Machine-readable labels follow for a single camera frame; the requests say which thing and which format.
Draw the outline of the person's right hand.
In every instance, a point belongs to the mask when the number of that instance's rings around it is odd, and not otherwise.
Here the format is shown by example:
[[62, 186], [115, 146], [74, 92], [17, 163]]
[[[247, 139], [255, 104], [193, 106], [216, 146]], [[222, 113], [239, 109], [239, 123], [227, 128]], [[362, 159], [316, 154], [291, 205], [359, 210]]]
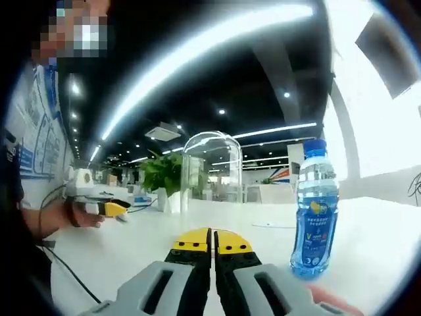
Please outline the person's right hand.
[[333, 294], [327, 292], [326, 290], [315, 286], [307, 285], [307, 288], [312, 293], [312, 298], [314, 303], [326, 303], [331, 306], [334, 306], [344, 312], [350, 313], [351, 315], [360, 315], [364, 316], [364, 313], [353, 305], [349, 305], [345, 300], [334, 296]]

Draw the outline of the person's left hand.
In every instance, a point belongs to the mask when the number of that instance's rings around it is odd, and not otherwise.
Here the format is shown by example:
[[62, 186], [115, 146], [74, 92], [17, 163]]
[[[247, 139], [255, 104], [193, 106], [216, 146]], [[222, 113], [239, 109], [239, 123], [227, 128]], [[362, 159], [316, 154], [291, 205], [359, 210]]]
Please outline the person's left hand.
[[64, 202], [64, 216], [71, 226], [76, 228], [99, 228], [105, 220], [104, 216], [86, 211], [86, 204], [70, 197]]

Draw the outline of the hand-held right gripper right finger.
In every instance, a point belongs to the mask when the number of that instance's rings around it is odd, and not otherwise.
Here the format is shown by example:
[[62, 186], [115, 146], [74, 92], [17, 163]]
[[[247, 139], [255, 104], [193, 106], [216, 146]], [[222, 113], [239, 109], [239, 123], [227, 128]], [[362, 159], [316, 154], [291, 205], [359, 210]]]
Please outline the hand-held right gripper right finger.
[[310, 290], [273, 264], [263, 264], [250, 243], [214, 231], [216, 289], [226, 315], [317, 315]]

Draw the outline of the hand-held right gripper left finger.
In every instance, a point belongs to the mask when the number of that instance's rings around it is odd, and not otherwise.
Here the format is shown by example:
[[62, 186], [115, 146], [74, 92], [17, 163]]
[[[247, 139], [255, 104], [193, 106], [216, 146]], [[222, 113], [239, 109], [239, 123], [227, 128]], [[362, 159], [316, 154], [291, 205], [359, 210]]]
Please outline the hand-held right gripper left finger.
[[210, 288], [212, 230], [177, 237], [164, 261], [154, 261], [117, 292], [123, 315], [202, 315]]

